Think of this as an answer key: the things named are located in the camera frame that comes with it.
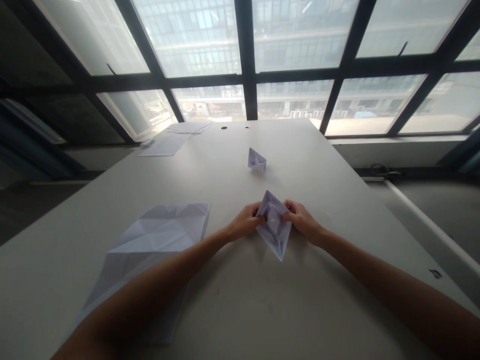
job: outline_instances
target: hand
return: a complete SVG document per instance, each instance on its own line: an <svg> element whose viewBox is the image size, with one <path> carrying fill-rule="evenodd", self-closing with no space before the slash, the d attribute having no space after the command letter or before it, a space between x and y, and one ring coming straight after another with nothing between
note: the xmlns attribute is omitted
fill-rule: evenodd
<svg viewBox="0 0 480 360"><path fill-rule="evenodd" d="M283 214L281 220L292 222L311 244L321 247L322 237L328 233L328 230L314 219L303 204L288 199L283 204L291 212Z"/></svg>
<svg viewBox="0 0 480 360"><path fill-rule="evenodd" d="M265 222L265 218L255 216L259 210L261 202L254 202L246 205L242 211L231 221L225 228L229 241L237 240L245 235L250 234L255 228Z"/></svg>

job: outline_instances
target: folded paper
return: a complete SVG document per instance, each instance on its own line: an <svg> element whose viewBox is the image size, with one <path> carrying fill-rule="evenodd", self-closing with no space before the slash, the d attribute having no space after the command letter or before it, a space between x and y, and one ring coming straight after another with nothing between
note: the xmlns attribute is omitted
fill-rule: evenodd
<svg viewBox="0 0 480 360"><path fill-rule="evenodd" d="M266 165L267 159L252 148L250 148L250 150L248 151L248 167L263 173L265 171Z"/></svg>
<svg viewBox="0 0 480 360"><path fill-rule="evenodd" d="M107 252L100 276L75 327L123 285L152 266L198 243L203 236L208 204L155 206L135 221ZM164 345L173 339L186 295L180 294L153 319L139 337L147 344Z"/></svg>
<svg viewBox="0 0 480 360"><path fill-rule="evenodd" d="M290 221L282 221L282 215L290 212L270 191L266 191L256 215L263 215L265 222L256 227L260 236L265 240L277 258L284 259L285 248L289 241Z"/></svg>

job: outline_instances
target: black window frame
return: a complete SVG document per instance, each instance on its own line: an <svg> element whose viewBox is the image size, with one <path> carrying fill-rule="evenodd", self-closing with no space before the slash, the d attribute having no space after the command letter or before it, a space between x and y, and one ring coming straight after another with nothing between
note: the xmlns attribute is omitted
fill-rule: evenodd
<svg viewBox="0 0 480 360"><path fill-rule="evenodd" d="M92 76L83 67L67 44L57 34L32 0L0 0L9 7L25 28L34 36L54 61L70 77L72 84L14 88L0 78L0 99L13 99L31 110L36 116L62 136L66 146L79 144L61 131L52 121L38 111L27 100L38 96L84 95L105 117L120 135L122 143L99 143L98 146L136 146L138 142L128 134L120 122L98 98L98 93L163 90L174 115L184 122L182 111L172 89L242 85L246 118L258 119L257 84L283 83L316 80L333 80L319 128L326 133L342 83L345 79L425 75L424 81L414 92L396 117L386 134L363 134L326 136L327 139L394 138L414 136L468 135L480 123L480 115L463 130L455 132L408 133L399 135L402 127L421 106L431 90L444 74L480 71L480 60L456 61L462 50L480 29L480 1L471 0L451 27L437 50L431 54L356 58L365 30L374 10L376 0L360 0L353 18L340 65L335 68L307 70L284 70L256 73L254 55L253 6L250 0L234 0L238 44L240 49L241 74L209 76L165 77L150 40L142 26L140 17L131 0L115 0L133 38L138 45L150 73Z"/></svg>

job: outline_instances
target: window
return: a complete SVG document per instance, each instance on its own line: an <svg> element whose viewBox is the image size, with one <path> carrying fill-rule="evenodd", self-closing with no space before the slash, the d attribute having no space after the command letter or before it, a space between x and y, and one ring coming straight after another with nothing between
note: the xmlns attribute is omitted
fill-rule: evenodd
<svg viewBox="0 0 480 360"><path fill-rule="evenodd" d="M476 33L461 54L456 58L459 60L479 60L480 59L480 30Z"/></svg>
<svg viewBox="0 0 480 360"><path fill-rule="evenodd" d="M303 118L318 129L333 84L333 80L258 84L258 120Z"/></svg>
<svg viewBox="0 0 480 360"><path fill-rule="evenodd" d="M257 73L339 66L357 0L253 0Z"/></svg>
<svg viewBox="0 0 480 360"><path fill-rule="evenodd" d="M480 114L479 99L480 72L445 74L400 133L460 132Z"/></svg>
<svg viewBox="0 0 480 360"><path fill-rule="evenodd" d="M99 145L124 142L83 95L32 97L29 101L78 144Z"/></svg>
<svg viewBox="0 0 480 360"><path fill-rule="evenodd" d="M377 0L357 57L431 54L468 0Z"/></svg>
<svg viewBox="0 0 480 360"><path fill-rule="evenodd" d="M173 89L186 121L247 120L242 85Z"/></svg>
<svg viewBox="0 0 480 360"><path fill-rule="evenodd" d="M162 90L104 92L98 97L137 142L178 123Z"/></svg>
<svg viewBox="0 0 480 360"><path fill-rule="evenodd" d="M69 146L185 121L468 135L478 14L472 0L0 0L0 102Z"/></svg>
<svg viewBox="0 0 480 360"><path fill-rule="evenodd" d="M189 1L151 1L162 14L133 3L168 78L242 73L233 1L199 1L195 10L186 9Z"/></svg>
<svg viewBox="0 0 480 360"><path fill-rule="evenodd" d="M115 0L33 0L91 75L149 69Z"/></svg>
<svg viewBox="0 0 480 360"><path fill-rule="evenodd" d="M338 95L327 136L386 134L421 75L346 79Z"/></svg>
<svg viewBox="0 0 480 360"><path fill-rule="evenodd" d="M72 82L3 1L0 1L0 77L15 88Z"/></svg>

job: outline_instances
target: creased paper sheet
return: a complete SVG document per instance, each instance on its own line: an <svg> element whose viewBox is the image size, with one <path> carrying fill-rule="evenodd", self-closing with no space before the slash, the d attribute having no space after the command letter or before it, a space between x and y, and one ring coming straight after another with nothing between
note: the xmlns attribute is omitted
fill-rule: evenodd
<svg viewBox="0 0 480 360"><path fill-rule="evenodd" d="M166 131L176 134L201 134L211 125L211 121L185 121L170 125L166 128Z"/></svg>
<svg viewBox="0 0 480 360"><path fill-rule="evenodd" d="M196 203L155 206L135 221L106 254L100 276L75 327L123 285L152 266L198 243L205 230L209 206ZM152 321L139 340L169 344L180 316L186 289Z"/></svg>
<svg viewBox="0 0 480 360"><path fill-rule="evenodd" d="M267 159L250 148L248 150L248 167L263 173L265 171L265 166L267 166Z"/></svg>
<svg viewBox="0 0 480 360"><path fill-rule="evenodd" d="M256 215L263 215L265 222L256 227L260 236L265 240L277 258L284 259L285 248L289 241L290 221L282 221L282 215L290 212L270 191L266 191Z"/></svg>
<svg viewBox="0 0 480 360"><path fill-rule="evenodd" d="M155 141L139 157L173 156L190 139L191 134L164 133L155 137Z"/></svg>

